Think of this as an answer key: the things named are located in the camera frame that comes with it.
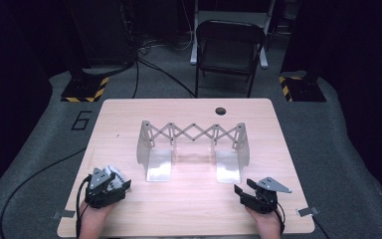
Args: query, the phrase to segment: black curtain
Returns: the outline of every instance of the black curtain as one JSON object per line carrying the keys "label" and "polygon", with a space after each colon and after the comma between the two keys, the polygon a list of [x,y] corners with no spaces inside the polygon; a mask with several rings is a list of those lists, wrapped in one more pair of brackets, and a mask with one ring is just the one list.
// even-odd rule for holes
{"label": "black curtain", "polygon": [[0,177],[49,103],[49,78],[67,71],[69,58],[87,67],[64,1],[0,0]]}
{"label": "black curtain", "polygon": [[348,136],[382,184],[382,1],[303,0],[282,72],[312,69],[336,89]]}

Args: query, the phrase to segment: gray carpet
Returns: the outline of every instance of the gray carpet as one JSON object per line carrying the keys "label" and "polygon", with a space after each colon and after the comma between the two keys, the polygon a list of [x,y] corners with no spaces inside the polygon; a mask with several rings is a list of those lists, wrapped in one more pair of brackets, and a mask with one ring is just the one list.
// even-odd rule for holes
{"label": "gray carpet", "polygon": [[[326,103],[288,103],[278,76],[287,38],[277,36],[267,52],[269,68],[258,70],[252,98],[272,100],[281,123],[308,205],[330,238],[382,238],[382,189],[365,168],[346,135],[345,121],[334,89],[319,79]],[[141,58],[157,65],[194,91],[195,67],[190,48],[154,47]],[[113,70],[93,69],[91,73]],[[0,213],[11,192],[40,169],[88,144],[101,104],[106,99],[128,99],[134,93],[135,66],[109,78],[96,103],[60,102],[70,80],[68,73],[50,79],[54,93],[49,106],[24,147],[0,180]],[[139,65],[136,98],[190,98],[164,74]],[[200,98],[243,97],[201,91]],[[85,130],[71,130],[78,114],[90,118]],[[84,152],[56,164],[27,182],[11,199],[3,220],[7,238],[58,238],[55,211],[64,209]],[[311,234],[284,238],[325,238],[316,226]]]}

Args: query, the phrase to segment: black chair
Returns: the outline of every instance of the black chair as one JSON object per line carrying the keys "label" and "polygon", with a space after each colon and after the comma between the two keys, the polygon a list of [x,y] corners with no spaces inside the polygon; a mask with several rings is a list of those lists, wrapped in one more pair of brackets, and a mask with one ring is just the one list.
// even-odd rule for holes
{"label": "black chair", "polygon": [[[260,51],[266,40],[263,30],[254,24],[209,20],[196,30],[197,64],[195,96],[199,88],[247,93],[250,97]],[[221,86],[200,86],[200,70],[205,72],[247,77],[244,91],[223,89]]]}

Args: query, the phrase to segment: black wire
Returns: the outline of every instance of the black wire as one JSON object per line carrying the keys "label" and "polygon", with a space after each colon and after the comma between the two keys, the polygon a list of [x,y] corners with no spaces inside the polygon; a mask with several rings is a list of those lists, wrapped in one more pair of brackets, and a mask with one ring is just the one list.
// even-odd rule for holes
{"label": "black wire", "polygon": [[145,56],[150,52],[151,48],[158,42],[159,40],[149,40],[146,43],[141,43],[140,46],[137,48],[137,50],[141,55]]}
{"label": "black wire", "polygon": [[276,216],[278,217],[278,220],[281,222],[281,232],[283,232],[282,229],[285,228],[285,221],[286,221],[284,209],[283,209],[282,206],[278,203],[279,206],[280,206],[281,209],[282,209],[282,214],[284,215],[283,218],[281,218],[281,216],[280,216],[279,213],[278,213],[278,210],[273,208],[272,204],[269,202],[269,200],[266,198],[266,196],[263,195],[263,194],[260,194],[260,195],[263,196],[263,198],[265,198],[266,202],[269,204],[269,206],[272,208],[272,210],[274,211],[274,213],[275,213]]}
{"label": "black wire", "polygon": [[194,93],[191,92],[191,90],[189,90],[184,84],[182,84],[178,79],[176,79],[175,77],[173,77],[172,75],[170,75],[169,73],[163,71],[161,68],[157,67],[156,65],[152,64],[152,63],[149,63],[143,59],[140,59],[138,58],[137,60],[139,63],[141,63],[142,65],[146,66],[146,67],[149,67],[151,69],[154,69],[156,71],[159,71],[161,73],[164,73],[166,76],[168,76],[170,79],[172,79],[174,82],[176,82],[178,85],[180,85],[182,88],[184,88],[193,98],[196,98]]}
{"label": "black wire", "polygon": [[60,163],[60,162],[63,162],[67,159],[70,159],[71,157],[73,156],[76,156],[77,154],[81,153],[82,151],[86,150],[86,148],[82,148],[81,150],[69,155],[69,156],[66,156],[64,157],[63,159],[60,159],[44,168],[42,168],[41,170],[37,171],[36,173],[34,173],[33,175],[31,175],[29,178],[27,178],[26,180],[24,180],[20,185],[17,186],[17,188],[15,188],[15,190],[11,193],[11,195],[8,197],[8,199],[6,200],[5,204],[4,204],[4,207],[2,208],[2,211],[1,211],[1,215],[0,215],[0,236],[2,239],[5,238],[5,234],[4,234],[4,230],[3,230],[3,218],[4,218],[4,214],[5,214],[5,210],[11,200],[11,198],[15,195],[15,193],[24,185],[26,184],[28,181],[30,181],[33,177],[37,176],[39,173],[42,173],[43,171],[45,171],[46,169]]}
{"label": "black wire", "polygon": [[134,90],[134,94],[132,95],[132,99],[135,98],[135,94],[137,93],[137,89],[138,89],[138,62],[137,62],[137,60],[135,60],[135,65],[137,67],[137,77],[136,77],[136,81],[135,81],[135,90]]}
{"label": "black wire", "polygon": [[317,226],[320,228],[320,230],[321,230],[322,233],[324,234],[325,238],[330,239],[330,237],[328,237],[327,233],[324,231],[324,228],[322,228],[322,226],[321,226],[320,223],[317,221],[317,219],[315,219],[314,216],[312,216],[312,220],[314,220],[315,224],[317,224]]}
{"label": "black wire", "polygon": [[89,175],[87,176],[82,184],[80,184],[80,188],[79,188],[79,191],[77,192],[77,201],[76,201],[76,213],[77,213],[77,223],[76,223],[76,234],[77,234],[77,238],[80,237],[80,231],[82,229],[82,217],[83,217],[83,214],[85,213],[86,209],[89,207],[89,205],[83,210],[83,213],[80,215],[80,195],[82,194],[82,189],[83,189],[83,186],[85,185],[86,182],[90,182],[90,180],[92,179],[92,176]]}
{"label": "black wire", "polygon": [[110,71],[110,72],[105,72],[105,73],[93,74],[93,76],[94,77],[101,77],[101,78],[111,77],[113,75],[116,75],[116,74],[119,74],[121,72],[126,71],[127,69],[132,67],[132,65],[133,65],[133,62],[124,63],[122,68],[120,68],[120,69],[113,70],[113,71]]}

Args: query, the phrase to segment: wooden table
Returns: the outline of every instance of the wooden table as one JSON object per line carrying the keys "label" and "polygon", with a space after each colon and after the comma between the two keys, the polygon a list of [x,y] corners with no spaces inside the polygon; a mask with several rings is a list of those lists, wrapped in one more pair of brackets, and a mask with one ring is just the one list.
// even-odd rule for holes
{"label": "wooden table", "polygon": [[[224,108],[219,116],[216,108]],[[307,207],[272,102],[266,99],[149,99],[107,100],[103,103],[86,154],[74,183],[66,210],[75,211],[82,180],[106,165],[118,168],[131,188],[107,219],[101,236],[219,236],[257,234],[255,222],[240,204],[234,184],[216,180],[216,163],[210,142],[178,142],[168,182],[147,182],[136,149],[143,120],[156,127],[174,122],[183,128],[197,123],[207,128],[219,123],[232,128],[244,122],[250,146],[250,164],[244,168],[245,192],[255,195],[247,178],[259,181],[272,177],[292,193],[278,192],[285,210],[285,233],[310,233],[312,219],[299,217],[296,209]],[[74,218],[63,218],[61,237],[75,237]]]}

